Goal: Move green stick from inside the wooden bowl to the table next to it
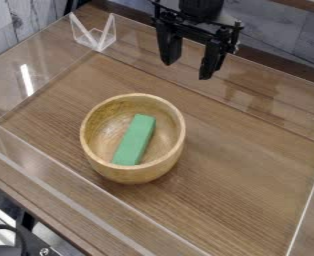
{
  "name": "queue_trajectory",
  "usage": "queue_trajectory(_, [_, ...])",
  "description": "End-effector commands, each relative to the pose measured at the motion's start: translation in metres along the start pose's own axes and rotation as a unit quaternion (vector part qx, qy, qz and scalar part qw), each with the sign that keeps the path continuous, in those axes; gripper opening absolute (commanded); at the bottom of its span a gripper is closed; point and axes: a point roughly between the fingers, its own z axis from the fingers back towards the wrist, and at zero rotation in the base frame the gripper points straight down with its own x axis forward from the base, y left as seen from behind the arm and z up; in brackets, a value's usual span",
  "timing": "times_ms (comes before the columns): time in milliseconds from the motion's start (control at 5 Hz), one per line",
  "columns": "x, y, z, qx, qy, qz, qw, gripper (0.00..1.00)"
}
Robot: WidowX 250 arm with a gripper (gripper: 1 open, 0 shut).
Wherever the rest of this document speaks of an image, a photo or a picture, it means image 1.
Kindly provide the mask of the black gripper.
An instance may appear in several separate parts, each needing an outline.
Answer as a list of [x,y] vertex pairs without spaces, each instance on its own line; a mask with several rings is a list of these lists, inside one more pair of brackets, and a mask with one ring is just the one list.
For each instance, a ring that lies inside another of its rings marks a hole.
[[156,34],[162,63],[169,66],[178,60],[181,37],[207,43],[199,79],[208,80],[220,69],[227,52],[235,54],[239,50],[243,22],[224,10],[224,0],[149,1],[154,8],[153,20],[161,20],[156,22]]

